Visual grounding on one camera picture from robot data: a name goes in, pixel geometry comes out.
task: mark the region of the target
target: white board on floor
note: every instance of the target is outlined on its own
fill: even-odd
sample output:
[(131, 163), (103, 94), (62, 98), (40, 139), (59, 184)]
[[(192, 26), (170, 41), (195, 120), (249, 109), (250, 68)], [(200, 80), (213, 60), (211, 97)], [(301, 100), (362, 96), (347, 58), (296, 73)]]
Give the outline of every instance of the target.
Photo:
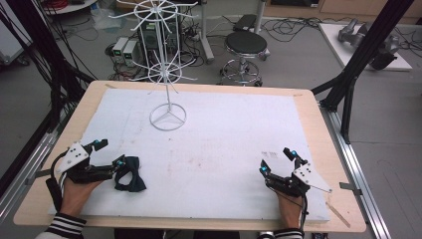
[[(108, 139), (107, 147), (93, 152), (93, 165), (110, 164), (122, 154), (138, 156), (147, 189), (117, 191), (108, 180), (93, 192), (83, 214), (279, 217), (277, 196), (259, 172), (261, 159), (280, 176), (294, 169), (284, 147), (312, 162), (293, 97), (170, 92), (171, 100), (186, 109), (187, 121), (177, 130), (161, 131), (150, 124), (149, 114), (166, 102), (166, 94), (150, 93), (107, 90), (82, 138), (82, 144)], [(307, 220), (329, 219), (322, 194), (308, 192)]]
[[(323, 36), (328, 41), (329, 46), (334, 51), (335, 55), (337, 56), (338, 60), (340, 61), (341, 65), (345, 67), (348, 61), (350, 61), (351, 56), (353, 55), (355, 48), (350, 45), (348, 42), (340, 42), (338, 41), (338, 31), (343, 29), (347, 24), (327, 24), (327, 23), (320, 23), (319, 28), (322, 31)], [(357, 25), (354, 27), (354, 34), (360, 28), (361, 25)], [(412, 67), (404, 60), (400, 54), (395, 53), (396, 60), (390, 63), (386, 68), (382, 71), (410, 71)], [(366, 66), (366, 70), (371, 70), (370, 66)]]

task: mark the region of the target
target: black vertical pole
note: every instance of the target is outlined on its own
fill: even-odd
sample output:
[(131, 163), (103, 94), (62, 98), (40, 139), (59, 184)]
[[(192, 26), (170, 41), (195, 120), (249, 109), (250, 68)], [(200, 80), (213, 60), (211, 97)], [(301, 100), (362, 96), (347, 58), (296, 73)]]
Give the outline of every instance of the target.
[(348, 130), (354, 85), (366, 65), (376, 56), (378, 48), (393, 31), (412, 3), (413, 0), (387, 1), (344, 70), (331, 81), (312, 89), (314, 95), (316, 95), (331, 88), (328, 96), (320, 102), (320, 105), (329, 111), (335, 112), (338, 104), (345, 98), (341, 119), (341, 135), (347, 143), (350, 143)]

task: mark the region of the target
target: chair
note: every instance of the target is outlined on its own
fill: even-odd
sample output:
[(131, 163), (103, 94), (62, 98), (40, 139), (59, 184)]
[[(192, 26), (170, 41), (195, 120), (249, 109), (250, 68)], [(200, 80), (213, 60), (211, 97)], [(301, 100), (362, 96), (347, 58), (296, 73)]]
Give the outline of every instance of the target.
[(228, 52), (239, 57), (238, 60), (229, 61), (220, 70), (221, 82), (223, 85), (225, 79), (246, 86), (253, 83), (256, 87), (263, 84), (259, 69), (254, 63), (247, 61), (246, 58), (260, 58), (265, 61), (267, 50), (267, 41), (258, 34), (251, 32), (234, 32), (227, 36), (225, 47)]

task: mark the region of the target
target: striped cuff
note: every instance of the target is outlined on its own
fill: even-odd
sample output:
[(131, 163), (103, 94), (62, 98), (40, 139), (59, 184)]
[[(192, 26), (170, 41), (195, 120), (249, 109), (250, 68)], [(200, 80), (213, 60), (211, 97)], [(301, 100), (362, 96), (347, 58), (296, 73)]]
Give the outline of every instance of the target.
[(47, 228), (46, 232), (51, 232), (65, 238), (78, 238), (86, 223), (86, 220), (59, 212), (56, 213), (52, 224)]
[(274, 236), (279, 239), (289, 238), (289, 239), (303, 239), (304, 234), (298, 228), (288, 228), (283, 230), (278, 230), (274, 232)]

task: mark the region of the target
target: human hand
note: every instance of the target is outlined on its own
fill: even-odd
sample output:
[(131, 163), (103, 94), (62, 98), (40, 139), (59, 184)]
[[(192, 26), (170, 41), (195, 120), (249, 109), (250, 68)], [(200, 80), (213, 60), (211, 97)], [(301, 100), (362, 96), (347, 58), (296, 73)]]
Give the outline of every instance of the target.
[(299, 228), (303, 201), (301, 197), (289, 196), (283, 192), (276, 191), (279, 197), (279, 210), (283, 228)]
[(79, 217), (85, 203), (90, 198), (93, 190), (102, 183), (102, 181), (90, 182), (87, 184), (77, 184), (68, 177), (65, 179), (61, 213)]

